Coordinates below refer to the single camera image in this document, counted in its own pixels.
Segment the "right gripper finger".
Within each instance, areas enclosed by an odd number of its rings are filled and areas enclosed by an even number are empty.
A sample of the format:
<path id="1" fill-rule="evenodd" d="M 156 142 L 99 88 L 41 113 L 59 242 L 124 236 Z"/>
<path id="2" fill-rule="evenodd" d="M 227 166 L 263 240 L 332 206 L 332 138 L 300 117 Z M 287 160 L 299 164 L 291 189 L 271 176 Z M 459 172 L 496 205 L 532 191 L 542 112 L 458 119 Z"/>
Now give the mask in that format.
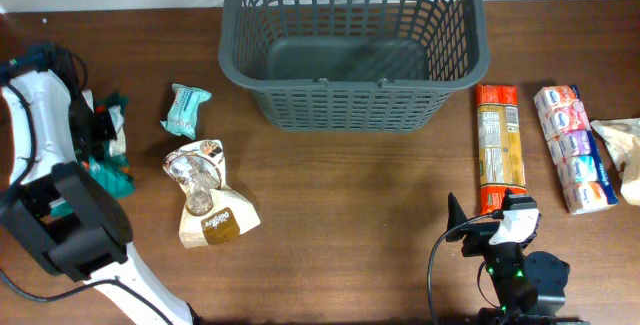
<path id="1" fill-rule="evenodd" d="M 447 242 L 456 242 L 464 237 L 464 229 L 456 229 L 457 226 L 465 223 L 468 218 L 462 210 L 455 195 L 450 192 L 447 198 L 448 220 L 447 220 Z"/>
<path id="2" fill-rule="evenodd" d="M 522 199 L 524 197 L 525 197 L 524 193 L 513 192 L 510 188 L 507 188 L 505 190 L 505 194 L 504 194 L 505 199 L 515 200 L 515 199 Z"/>

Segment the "orange long biscuit pack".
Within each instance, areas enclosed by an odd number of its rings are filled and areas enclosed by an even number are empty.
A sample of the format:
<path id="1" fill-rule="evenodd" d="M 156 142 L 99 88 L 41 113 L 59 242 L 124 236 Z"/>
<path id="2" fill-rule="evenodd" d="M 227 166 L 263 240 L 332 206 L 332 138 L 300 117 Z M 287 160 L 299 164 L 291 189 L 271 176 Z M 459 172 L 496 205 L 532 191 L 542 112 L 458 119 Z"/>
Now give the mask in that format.
<path id="1" fill-rule="evenodd" d="M 480 210 L 486 214 L 501 208 L 507 190 L 526 192 L 517 89 L 478 84 L 476 102 Z"/>

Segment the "green Nescafe coffee bag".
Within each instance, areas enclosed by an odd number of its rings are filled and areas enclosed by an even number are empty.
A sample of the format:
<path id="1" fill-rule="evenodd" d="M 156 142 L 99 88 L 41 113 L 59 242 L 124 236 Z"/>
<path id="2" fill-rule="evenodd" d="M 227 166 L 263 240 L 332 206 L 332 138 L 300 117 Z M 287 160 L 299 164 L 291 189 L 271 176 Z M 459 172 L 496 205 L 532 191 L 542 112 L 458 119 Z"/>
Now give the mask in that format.
<path id="1" fill-rule="evenodd" d="M 80 164 L 111 196 L 116 199 L 131 195 L 134 190 L 134 179 L 130 174 L 130 165 L 126 157 L 126 136 L 124 132 L 124 114 L 128 98 L 114 92 L 104 100 L 94 100 L 90 90 L 83 96 L 91 100 L 90 109 L 105 106 L 114 123 L 116 138 L 102 143 L 98 150 L 98 159 L 88 156 Z"/>

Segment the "Kleenex tissue multipack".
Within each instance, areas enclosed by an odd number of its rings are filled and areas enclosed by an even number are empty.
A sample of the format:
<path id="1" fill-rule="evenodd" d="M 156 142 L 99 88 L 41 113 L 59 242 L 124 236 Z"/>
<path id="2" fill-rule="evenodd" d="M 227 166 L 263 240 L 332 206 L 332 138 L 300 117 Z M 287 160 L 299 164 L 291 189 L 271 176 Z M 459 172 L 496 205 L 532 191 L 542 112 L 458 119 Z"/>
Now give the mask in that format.
<path id="1" fill-rule="evenodd" d="M 577 87 L 544 87 L 534 103 L 569 213 L 618 205 Z"/>

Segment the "light blue snack packet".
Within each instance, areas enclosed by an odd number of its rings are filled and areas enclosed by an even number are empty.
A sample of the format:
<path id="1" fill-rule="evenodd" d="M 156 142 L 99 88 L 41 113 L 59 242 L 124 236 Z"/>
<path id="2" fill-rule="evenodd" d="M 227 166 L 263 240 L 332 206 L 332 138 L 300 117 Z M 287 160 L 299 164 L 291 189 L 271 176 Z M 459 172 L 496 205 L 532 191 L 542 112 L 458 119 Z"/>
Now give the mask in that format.
<path id="1" fill-rule="evenodd" d="M 211 93 L 196 87 L 173 83 L 171 89 L 175 93 L 174 101 L 168 111 L 167 119 L 161 126 L 176 136 L 196 138 L 199 106 L 211 98 Z"/>

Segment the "beige Pantree cookie bag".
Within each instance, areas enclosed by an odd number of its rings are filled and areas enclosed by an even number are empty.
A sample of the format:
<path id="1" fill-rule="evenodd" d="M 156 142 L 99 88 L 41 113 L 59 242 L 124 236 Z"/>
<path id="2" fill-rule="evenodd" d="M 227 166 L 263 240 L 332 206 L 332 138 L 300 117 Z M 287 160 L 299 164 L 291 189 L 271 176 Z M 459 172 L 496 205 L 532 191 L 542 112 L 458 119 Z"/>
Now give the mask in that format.
<path id="1" fill-rule="evenodd" d="M 227 183 L 219 140 L 200 140 L 169 153 L 165 173 L 186 196 L 179 238 L 186 248 L 228 242 L 261 224 L 255 206 Z"/>

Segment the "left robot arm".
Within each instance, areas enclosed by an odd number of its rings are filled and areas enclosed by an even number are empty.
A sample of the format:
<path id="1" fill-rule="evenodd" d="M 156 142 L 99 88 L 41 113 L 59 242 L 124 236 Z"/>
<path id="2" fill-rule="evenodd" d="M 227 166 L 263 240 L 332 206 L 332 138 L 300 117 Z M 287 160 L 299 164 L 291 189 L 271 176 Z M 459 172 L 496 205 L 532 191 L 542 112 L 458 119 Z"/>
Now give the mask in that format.
<path id="1" fill-rule="evenodd" d="M 33 302 L 96 289 L 136 324 L 198 324 L 193 308 L 143 262 L 124 209 L 89 172 L 116 139 L 117 119 L 87 98 L 86 78 L 84 62 L 53 43 L 1 64 L 13 144 L 1 224 L 47 273 L 77 286 L 39 296 L 1 279 Z"/>

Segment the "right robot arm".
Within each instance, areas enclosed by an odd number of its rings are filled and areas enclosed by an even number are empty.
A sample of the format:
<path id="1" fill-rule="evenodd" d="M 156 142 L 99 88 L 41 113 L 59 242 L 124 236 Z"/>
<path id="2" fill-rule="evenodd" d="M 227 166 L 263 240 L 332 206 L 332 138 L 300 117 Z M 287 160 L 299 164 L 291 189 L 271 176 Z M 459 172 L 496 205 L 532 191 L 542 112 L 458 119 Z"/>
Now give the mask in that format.
<path id="1" fill-rule="evenodd" d="M 462 243 L 465 258 L 480 257 L 481 274 L 489 275 L 498 303 L 478 312 L 480 324 L 570 325 L 583 321 L 559 317 L 565 305 L 570 265 L 545 251 L 526 254 L 535 239 L 539 208 L 528 194 L 508 190 L 501 205 L 469 218 L 457 198 L 448 196 L 447 242 Z"/>

